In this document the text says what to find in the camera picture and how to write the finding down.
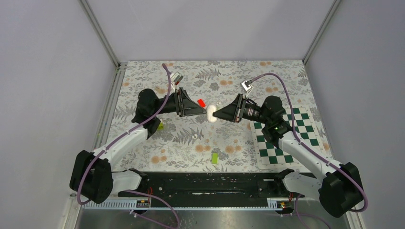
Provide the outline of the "white oval earbud charging case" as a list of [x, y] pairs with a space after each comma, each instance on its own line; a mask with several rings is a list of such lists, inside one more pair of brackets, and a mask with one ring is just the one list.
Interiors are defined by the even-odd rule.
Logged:
[[214, 115], [213, 115], [214, 112], [216, 112], [216, 111], [217, 111], [217, 107], [213, 104], [208, 105], [206, 107], [206, 116], [207, 116], [207, 121], [209, 123], [215, 123], [218, 120], [218, 118], [214, 117]]

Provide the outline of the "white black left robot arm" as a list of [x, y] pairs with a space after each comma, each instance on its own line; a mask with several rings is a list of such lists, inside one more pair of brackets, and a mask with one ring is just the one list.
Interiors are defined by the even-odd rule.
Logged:
[[136, 196], [148, 191], [146, 174], [127, 169], [113, 172], [113, 167], [135, 146], [149, 139], [158, 129], [159, 114], [176, 113], [180, 117], [204, 115], [206, 110], [194, 102], [180, 87], [170, 95], [158, 98], [151, 89], [144, 89], [138, 95], [135, 117], [129, 129], [116, 139], [88, 152], [82, 150], [75, 159], [69, 187], [97, 204], [104, 202], [111, 194], [131, 190]]

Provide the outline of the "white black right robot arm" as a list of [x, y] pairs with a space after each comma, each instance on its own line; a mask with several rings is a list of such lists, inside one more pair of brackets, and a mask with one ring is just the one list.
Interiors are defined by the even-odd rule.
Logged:
[[242, 119], [259, 122], [264, 125], [264, 139], [274, 147], [290, 154], [307, 168], [314, 176], [303, 176], [292, 169], [280, 173], [281, 179], [274, 183], [275, 193], [285, 197], [290, 192], [303, 194], [317, 200], [332, 216], [339, 218], [348, 211], [355, 212], [355, 206], [361, 202], [362, 212], [368, 207], [368, 198], [362, 187], [358, 168], [348, 162], [342, 164], [337, 160], [313, 150], [301, 139], [294, 127], [294, 121], [283, 118], [285, 109], [281, 99], [267, 97], [261, 106], [249, 102], [242, 94], [227, 105], [217, 110], [207, 107], [209, 121], [222, 119], [238, 123]]

